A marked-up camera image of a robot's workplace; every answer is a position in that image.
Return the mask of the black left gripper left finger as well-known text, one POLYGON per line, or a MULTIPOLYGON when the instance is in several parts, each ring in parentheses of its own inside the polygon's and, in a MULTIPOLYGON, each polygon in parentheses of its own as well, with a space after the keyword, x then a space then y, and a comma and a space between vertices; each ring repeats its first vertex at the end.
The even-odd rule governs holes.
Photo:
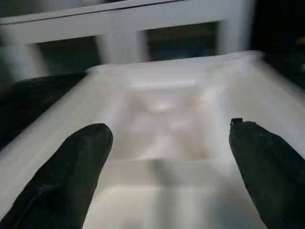
POLYGON ((17 196, 0 227, 81 229, 112 144, 112 131, 103 123, 68 136, 17 196))

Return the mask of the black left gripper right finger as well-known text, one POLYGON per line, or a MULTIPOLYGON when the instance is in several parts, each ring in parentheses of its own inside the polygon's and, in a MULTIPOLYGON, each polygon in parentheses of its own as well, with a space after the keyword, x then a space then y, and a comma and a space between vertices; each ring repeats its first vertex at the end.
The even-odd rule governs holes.
POLYGON ((282 137, 233 118, 229 145, 260 219, 269 229, 305 227, 305 160, 282 137))

